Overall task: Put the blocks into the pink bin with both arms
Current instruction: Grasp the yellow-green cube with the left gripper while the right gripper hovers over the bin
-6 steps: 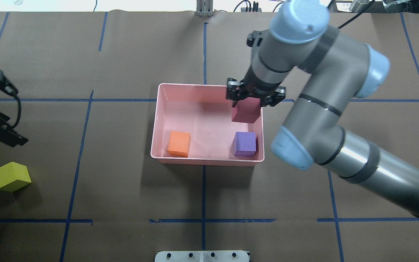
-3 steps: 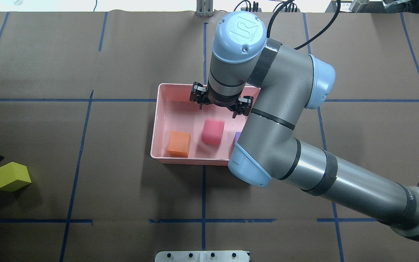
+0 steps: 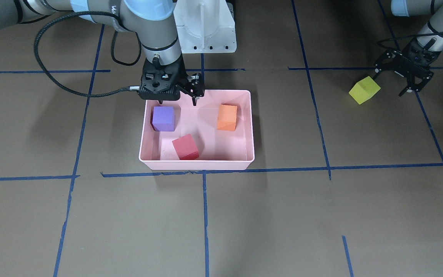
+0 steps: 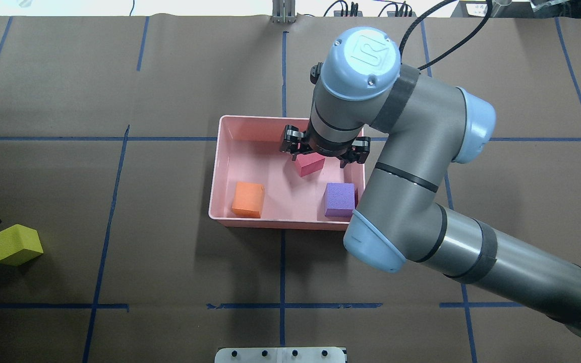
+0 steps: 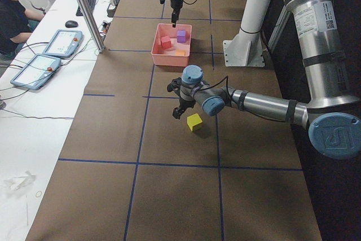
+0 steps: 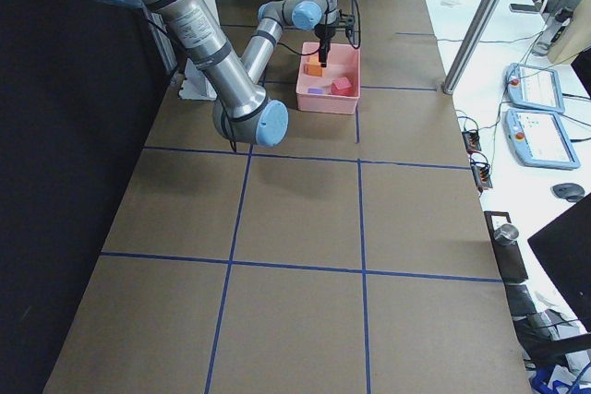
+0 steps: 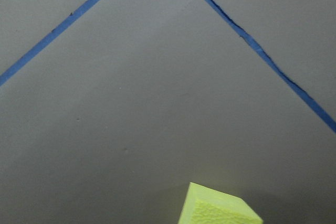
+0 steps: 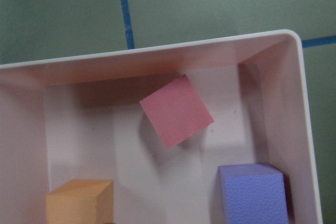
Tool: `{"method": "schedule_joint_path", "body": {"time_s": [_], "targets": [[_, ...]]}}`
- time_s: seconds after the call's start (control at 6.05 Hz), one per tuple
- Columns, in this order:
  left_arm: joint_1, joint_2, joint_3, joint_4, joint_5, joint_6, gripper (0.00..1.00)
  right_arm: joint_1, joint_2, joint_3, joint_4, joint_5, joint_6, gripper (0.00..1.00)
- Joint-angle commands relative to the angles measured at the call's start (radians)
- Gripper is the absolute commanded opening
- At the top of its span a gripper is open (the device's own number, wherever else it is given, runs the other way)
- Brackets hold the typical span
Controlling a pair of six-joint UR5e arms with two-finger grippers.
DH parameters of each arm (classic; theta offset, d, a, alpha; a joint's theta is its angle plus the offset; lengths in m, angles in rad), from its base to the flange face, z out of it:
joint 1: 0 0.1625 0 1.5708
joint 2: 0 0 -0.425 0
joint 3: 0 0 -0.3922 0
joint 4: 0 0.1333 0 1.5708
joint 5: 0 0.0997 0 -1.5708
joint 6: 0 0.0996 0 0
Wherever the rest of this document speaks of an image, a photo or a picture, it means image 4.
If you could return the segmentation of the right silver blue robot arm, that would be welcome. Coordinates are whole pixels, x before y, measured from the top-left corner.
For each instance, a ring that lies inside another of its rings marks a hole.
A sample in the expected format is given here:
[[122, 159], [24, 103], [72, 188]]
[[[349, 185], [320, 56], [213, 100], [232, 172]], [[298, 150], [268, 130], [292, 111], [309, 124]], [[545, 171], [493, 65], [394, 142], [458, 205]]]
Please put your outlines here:
[[491, 139], [493, 106], [403, 64], [385, 32], [341, 33], [311, 69], [308, 126], [285, 126], [279, 150], [365, 163], [364, 126], [388, 135], [358, 198], [343, 244], [387, 273], [424, 264], [565, 325], [581, 338], [581, 266], [434, 202], [451, 163], [469, 163]]

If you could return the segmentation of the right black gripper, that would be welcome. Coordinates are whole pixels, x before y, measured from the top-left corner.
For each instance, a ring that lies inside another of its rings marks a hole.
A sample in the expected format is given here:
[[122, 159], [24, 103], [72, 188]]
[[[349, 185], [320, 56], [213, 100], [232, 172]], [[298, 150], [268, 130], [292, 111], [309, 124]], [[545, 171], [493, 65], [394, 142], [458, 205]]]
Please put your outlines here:
[[341, 131], [333, 129], [321, 121], [309, 121], [306, 134], [298, 127], [284, 126], [279, 151], [290, 155], [312, 151], [327, 157], [339, 157], [339, 167], [348, 164], [364, 164], [371, 151], [371, 138], [358, 137], [362, 127]]

